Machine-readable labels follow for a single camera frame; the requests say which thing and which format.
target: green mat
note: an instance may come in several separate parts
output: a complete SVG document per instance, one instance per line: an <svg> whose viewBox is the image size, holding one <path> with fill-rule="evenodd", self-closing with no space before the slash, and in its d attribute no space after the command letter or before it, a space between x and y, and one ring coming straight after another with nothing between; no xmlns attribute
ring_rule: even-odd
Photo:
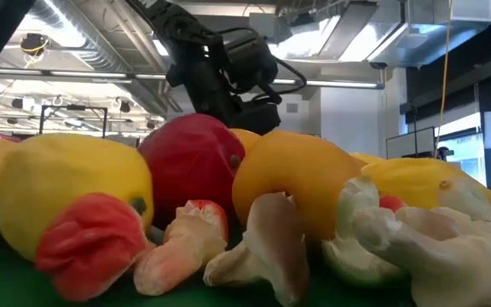
<svg viewBox="0 0 491 307"><path fill-rule="evenodd" d="M303 306L308 307L413 307L410 290L358 289L348 287L332 272L310 261L311 284ZM127 275L109 291L87 304L71 304L58 297L49 279L39 274L33 265L19 258L0 239L0 307L59 307L59 306L125 306L125 307L269 307L279 306L269 284L236 289L206 287L201 275L196 275L174 291L157 298L144 297L134 288Z"/></svg>

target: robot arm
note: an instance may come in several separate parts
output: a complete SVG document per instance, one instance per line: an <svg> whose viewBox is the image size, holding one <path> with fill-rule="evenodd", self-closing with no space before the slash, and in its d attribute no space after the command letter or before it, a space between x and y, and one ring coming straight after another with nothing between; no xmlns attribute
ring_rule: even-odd
<svg viewBox="0 0 491 307"><path fill-rule="evenodd" d="M265 134L280 124L276 106L281 103L280 94L306 85L306 78L273 57L264 39L251 28L214 32L177 4L158 0L146 8L138 0L126 2L168 50L172 65L166 79L171 87L184 85L197 113L209 114L228 127ZM225 44L222 36L234 31L247 34ZM278 74L278 63L296 73L302 84L293 90L274 91L269 84ZM239 94L254 86L264 94L243 102Z"/></svg>

